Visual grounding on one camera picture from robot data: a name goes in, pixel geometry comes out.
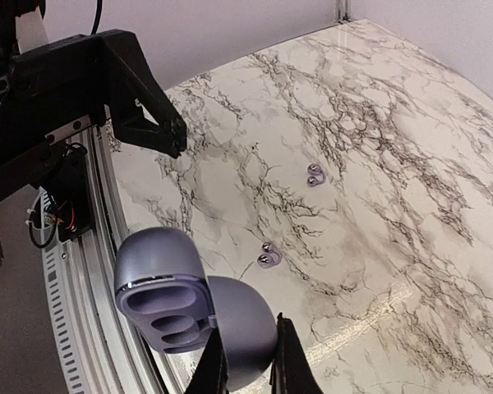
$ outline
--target black cable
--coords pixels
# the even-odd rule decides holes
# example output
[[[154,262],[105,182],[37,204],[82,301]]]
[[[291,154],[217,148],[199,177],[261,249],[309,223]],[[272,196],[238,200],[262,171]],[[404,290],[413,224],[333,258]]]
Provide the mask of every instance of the black cable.
[[[66,144],[66,148],[68,150],[73,150],[77,153],[80,153],[84,156],[88,154],[88,149],[86,149],[85,146],[80,142],[72,142],[71,144]]]
[[[91,34],[97,34],[101,15],[102,15],[102,0],[97,0],[97,11],[95,12],[95,20],[93,22],[93,29],[91,29]]]
[[[53,226],[51,227],[51,232],[49,233],[48,239],[43,243],[40,244],[36,239],[35,235],[33,234],[33,221],[29,220],[28,228],[29,228],[29,233],[30,233],[30,239],[31,243],[36,246],[39,249],[44,249],[51,244],[53,241],[53,238],[55,237],[55,234],[57,233],[57,226],[58,226],[58,208],[57,208],[57,203],[55,203],[55,199],[51,196],[51,194],[48,193],[49,201],[51,203],[51,208],[53,209],[53,215],[55,217],[55,223],[53,223]]]

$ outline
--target metal screw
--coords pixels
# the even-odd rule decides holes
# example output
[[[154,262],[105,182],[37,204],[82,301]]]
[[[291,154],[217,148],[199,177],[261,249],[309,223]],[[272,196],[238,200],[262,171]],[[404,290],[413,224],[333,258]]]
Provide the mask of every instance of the metal screw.
[[[27,78],[22,78],[16,83],[16,88],[18,90],[28,90],[30,88],[30,80]]]
[[[7,81],[6,80],[0,80],[0,91],[4,91],[7,89]]]

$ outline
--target red wire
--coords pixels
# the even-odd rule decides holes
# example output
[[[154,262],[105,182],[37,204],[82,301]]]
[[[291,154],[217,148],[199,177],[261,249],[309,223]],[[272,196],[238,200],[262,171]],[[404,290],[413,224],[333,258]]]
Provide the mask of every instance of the red wire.
[[[69,226],[66,227],[66,230],[71,230],[74,224],[75,224],[75,209],[71,208],[71,223],[69,223]]]

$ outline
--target gray silicone object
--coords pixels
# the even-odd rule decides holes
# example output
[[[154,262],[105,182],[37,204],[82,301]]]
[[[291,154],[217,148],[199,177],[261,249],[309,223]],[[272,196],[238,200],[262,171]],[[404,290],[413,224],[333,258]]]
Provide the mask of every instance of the gray silicone object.
[[[215,326],[205,272],[190,237],[155,227],[129,236],[117,253],[116,303],[156,351],[199,349]]]
[[[119,310],[157,351],[199,349],[218,327],[231,392],[270,366],[278,337],[266,301],[238,280],[207,281],[197,248],[182,231],[155,227],[129,236],[117,253],[115,294]]]

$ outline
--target electric cable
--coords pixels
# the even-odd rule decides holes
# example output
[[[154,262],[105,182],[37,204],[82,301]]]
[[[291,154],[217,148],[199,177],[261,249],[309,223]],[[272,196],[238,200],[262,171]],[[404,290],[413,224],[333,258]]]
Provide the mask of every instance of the electric cable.
[[[53,215],[54,217],[58,217],[58,209],[57,209],[57,204],[55,203],[55,199],[51,196],[51,194],[48,193],[48,197],[49,197],[49,202],[51,204],[51,208],[53,210]],[[47,248],[49,246],[49,244],[51,244],[51,242],[53,241],[53,238],[55,237],[55,234],[57,233],[57,227],[58,227],[58,221],[55,221],[53,223],[53,225],[51,226],[51,232],[49,233],[49,237],[48,239],[43,243],[43,244],[40,244],[36,239],[35,239],[35,235],[33,234],[33,220],[32,220],[32,216],[31,215],[34,215],[36,214],[36,211],[32,210],[31,213],[30,213],[30,219],[28,219],[28,232],[30,234],[30,239],[31,239],[31,243],[37,247],[38,249],[44,249],[44,248]]]
[[[91,35],[97,34],[97,30],[100,25],[100,16],[102,15],[102,0],[97,0],[97,11],[95,12],[95,20],[93,22],[93,29],[91,29]]]

